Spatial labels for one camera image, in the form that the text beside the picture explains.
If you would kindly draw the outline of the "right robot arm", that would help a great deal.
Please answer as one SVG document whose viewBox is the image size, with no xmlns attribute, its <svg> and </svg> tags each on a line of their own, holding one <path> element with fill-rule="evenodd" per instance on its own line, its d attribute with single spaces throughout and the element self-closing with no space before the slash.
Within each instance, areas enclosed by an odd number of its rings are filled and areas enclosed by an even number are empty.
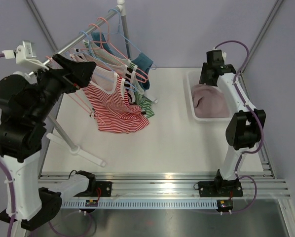
<svg viewBox="0 0 295 237">
<path fill-rule="evenodd" d="M 208 51 L 206 56 L 200 83 L 216 86 L 222 91 L 232 118 L 225 131 L 228 150 L 223 165 L 213 181 L 198 182 L 199 195 L 202 198 L 242 197 L 239 170 L 243 156 L 253 154 L 255 144 L 263 142 L 266 113 L 248 99 L 235 68 L 224 62 L 221 50 Z"/>
</svg>

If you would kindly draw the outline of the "black white striped tank top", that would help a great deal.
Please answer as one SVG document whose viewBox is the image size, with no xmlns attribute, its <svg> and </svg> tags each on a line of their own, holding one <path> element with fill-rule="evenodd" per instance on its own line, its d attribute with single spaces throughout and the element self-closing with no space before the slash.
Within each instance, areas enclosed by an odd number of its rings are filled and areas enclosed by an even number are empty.
<svg viewBox="0 0 295 237">
<path fill-rule="evenodd" d="M 135 72 L 133 69 L 124 65 L 123 78 L 125 79 L 124 86 L 129 97 L 129 102 L 135 104 L 135 92 L 137 91 L 137 88 L 134 86 Z"/>
</svg>

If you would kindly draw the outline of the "red white striped tank top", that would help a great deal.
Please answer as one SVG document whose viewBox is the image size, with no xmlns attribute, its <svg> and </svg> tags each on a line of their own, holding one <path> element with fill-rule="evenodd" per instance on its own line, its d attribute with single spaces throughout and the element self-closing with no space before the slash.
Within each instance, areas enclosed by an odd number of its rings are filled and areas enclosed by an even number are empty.
<svg viewBox="0 0 295 237">
<path fill-rule="evenodd" d="M 129 103 L 125 79 L 117 77 L 110 81 L 97 76 L 95 70 L 89 85 L 82 90 L 96 114 L 105 122 L 97 122 L 98 130 L 132 133 L 148 126 L 149 120 L 142 114 L 140 106 Z"/>
</svg>

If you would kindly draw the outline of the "pink tank top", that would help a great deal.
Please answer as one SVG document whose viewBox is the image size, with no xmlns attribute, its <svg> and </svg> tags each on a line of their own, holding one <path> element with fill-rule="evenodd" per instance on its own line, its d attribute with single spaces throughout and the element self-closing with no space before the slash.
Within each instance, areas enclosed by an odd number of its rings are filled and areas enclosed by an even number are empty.
<svg viewBox="0 0 295 237">
<path fill-rule="evenodd" d="M 230 116 L 224 95 L 215 87 L 197 84 L 191 88 L 195 116 L 200 119 L 220 119 Z"/>
</svg>

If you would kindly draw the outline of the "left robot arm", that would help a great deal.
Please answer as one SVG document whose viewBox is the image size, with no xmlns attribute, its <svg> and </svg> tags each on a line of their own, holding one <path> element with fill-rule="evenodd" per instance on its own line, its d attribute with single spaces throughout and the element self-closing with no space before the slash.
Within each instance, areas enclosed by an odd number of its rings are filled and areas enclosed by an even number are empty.
<svg viewBox="0 0 295 237">
<path fill-rule="evenodd" d="M 53 56 L 58 69 L 38 69 L 37 82 L 12 74 L 0 81 L 0 156 L 6 170 L 10 198 L 0 220 L 19 221 L 34 231 L 59 212 L 65 191 L 40 188 L 37 168 L 46 133 L 45 120 L 62 94 L 85 88 L 96 68 L 95 62 L 75 62 Z"/>
</svg>

